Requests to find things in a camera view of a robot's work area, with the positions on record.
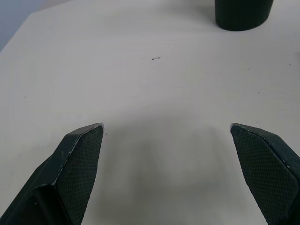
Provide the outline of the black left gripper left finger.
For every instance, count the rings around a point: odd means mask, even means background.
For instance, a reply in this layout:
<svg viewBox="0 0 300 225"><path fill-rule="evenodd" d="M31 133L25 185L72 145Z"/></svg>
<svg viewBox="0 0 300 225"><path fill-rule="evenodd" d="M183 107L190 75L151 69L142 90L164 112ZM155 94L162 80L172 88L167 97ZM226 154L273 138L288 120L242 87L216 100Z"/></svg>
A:
<svg viewBox="0 0 300 225"><path fill-rule="evenodd" d="M98 170L104 125L64 136L0 217L0 225L81 225Z"/></svg>

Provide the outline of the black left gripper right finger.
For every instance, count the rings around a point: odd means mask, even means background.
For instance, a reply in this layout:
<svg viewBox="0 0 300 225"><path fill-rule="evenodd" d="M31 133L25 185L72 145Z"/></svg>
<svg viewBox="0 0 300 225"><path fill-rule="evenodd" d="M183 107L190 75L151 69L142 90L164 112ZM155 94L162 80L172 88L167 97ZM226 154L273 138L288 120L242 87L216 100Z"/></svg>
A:
<svg viewBox="0 0 300 225"><path fill-rule="evenodd" d="M300 156L278 135L233 123L242 173L268 225L300 225Z"/></svg>

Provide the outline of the black round pen holder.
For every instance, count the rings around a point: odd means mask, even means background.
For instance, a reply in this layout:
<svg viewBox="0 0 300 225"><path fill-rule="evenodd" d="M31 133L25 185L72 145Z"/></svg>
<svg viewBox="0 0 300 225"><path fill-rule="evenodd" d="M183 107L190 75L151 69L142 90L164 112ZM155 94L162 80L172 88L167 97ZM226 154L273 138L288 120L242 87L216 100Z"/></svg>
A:
<svg viewBox="0 0 300 225"><path fill-rule="evenodd" d="M274 0L215 0L218 27L245 31L263 24L269 17Z"/></svg>

